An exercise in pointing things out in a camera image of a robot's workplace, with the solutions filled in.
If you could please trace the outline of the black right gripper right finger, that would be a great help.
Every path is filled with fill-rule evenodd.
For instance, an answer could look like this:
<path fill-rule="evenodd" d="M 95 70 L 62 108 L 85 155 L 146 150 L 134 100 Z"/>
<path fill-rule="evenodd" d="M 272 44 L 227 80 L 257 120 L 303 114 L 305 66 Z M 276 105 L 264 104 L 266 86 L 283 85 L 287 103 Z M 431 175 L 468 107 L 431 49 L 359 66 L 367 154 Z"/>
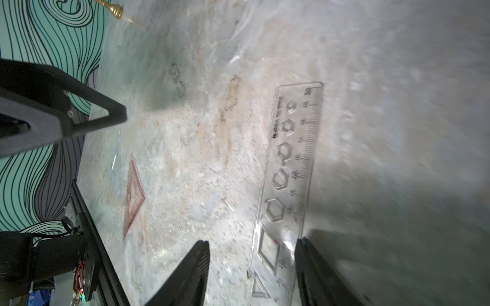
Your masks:
<path fill-rule="evenodd" d="M 294 258 L 302 305 L 362 305 L 307 238 L 297 240 Z"/>

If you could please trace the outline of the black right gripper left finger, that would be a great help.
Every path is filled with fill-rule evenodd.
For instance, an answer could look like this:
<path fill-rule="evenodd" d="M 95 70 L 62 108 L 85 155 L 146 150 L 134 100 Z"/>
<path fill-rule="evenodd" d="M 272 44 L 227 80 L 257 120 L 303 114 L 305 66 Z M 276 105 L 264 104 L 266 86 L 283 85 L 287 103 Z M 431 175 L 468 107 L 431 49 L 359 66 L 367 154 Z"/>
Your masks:
<path fill-rule="evenodd" d="M 199 240 L 148 305 L 203 305 L 210 265 L 209 242 Z"/>

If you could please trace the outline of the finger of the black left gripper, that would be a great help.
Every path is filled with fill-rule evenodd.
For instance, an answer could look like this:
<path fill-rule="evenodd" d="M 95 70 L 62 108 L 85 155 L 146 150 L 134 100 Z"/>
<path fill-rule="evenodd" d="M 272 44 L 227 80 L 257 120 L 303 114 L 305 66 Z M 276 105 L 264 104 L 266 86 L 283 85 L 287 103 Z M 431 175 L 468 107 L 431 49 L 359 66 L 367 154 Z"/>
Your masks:
<path fill-rule="evenodd" d="M 76 123 L 75 107 L 69 94 L 105 109 L 108 115 Z M 1 60 L 1 157 L 58 143 L 126 120 L 124 105 L 56 67 Z"/>

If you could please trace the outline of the long clear ruler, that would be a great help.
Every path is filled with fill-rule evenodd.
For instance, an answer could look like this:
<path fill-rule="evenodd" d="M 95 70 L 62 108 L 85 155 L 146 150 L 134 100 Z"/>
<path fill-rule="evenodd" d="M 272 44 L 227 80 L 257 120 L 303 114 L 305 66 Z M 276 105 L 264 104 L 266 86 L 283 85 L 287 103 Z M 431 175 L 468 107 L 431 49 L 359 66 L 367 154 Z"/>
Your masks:
<path fill-rule="evenodd" d="M 277 87 L 253 232 L 248 305 L 291 305 L 324 85 Z"/>

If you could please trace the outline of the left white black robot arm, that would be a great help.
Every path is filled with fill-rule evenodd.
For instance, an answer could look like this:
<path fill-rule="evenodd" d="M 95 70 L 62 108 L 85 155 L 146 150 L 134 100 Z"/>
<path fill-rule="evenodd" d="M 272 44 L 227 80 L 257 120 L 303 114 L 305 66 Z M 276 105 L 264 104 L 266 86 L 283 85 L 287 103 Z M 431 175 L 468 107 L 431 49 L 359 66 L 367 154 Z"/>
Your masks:
<path fill-rule="evenodd" d="M 1 156 L 124 123 L 124 105 L 47 65 L 1 61 Z M 77 224 L 61 234 L 1 233 L 1 299 L 74 272 L 74 290 L 103 305 L 128 305 L 124 289 L 75 181 Z"/>

